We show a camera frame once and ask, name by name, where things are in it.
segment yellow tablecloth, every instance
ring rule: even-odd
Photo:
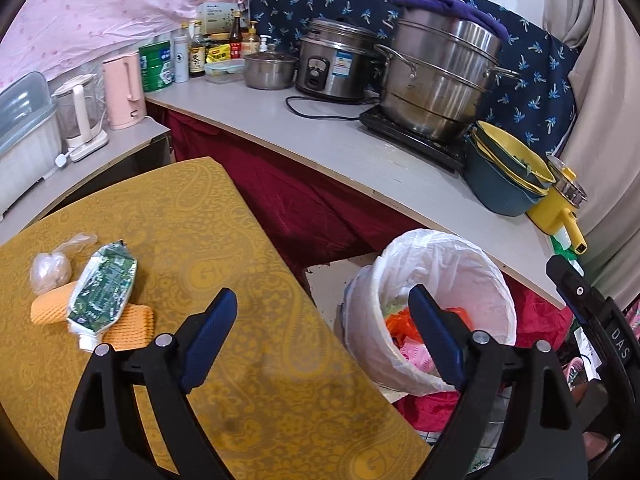
[[[238,320],[189,396],[237,479],[412,478],[428,446],[344,351],[210,158],[116,184],[0,248],[0,403],[54,476],[88,354],[64,324],[30,323],[29,269],[79,232],[126,241],[140,263],[131,302],[154,309],[156,333],[174,332],[222,286],[238,295]],[[74,278],[96,249],[73,260]],[[158,463],[173,468],[145,392],[138,402]]]

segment beige curtain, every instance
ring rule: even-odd
[[[624,308],[640,293],[640,37],[617,0],[595,0],[569,80],[578,117],[561,158],[588,194],[580,263]]]
[[[595,0],[545,0],[542,27],[569,46],[584,45]]]

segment pink electric kettle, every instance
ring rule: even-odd
[[[146,116],[145,96],[137,52],[112,57],[102,64],[104,100],[112,130],[139,123]]]

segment green can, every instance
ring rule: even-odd
[[[140,53],[142,89],[145,92],[161,90],[174,82],[174,71],[171,66],[171,44],[168,41],[142,46],[138,51]]]

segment purple cloth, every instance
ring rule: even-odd
[[[485,28],[490,33],[495,34],[504,43],[509,39],[509,33],[503,24],[486,12],[466,4],[460,0],[389,0],[392,4],[402,7],[417,7],[418,9],[430,10],[444,16],[454,16],[463,20],[469,20],[476,25]]]

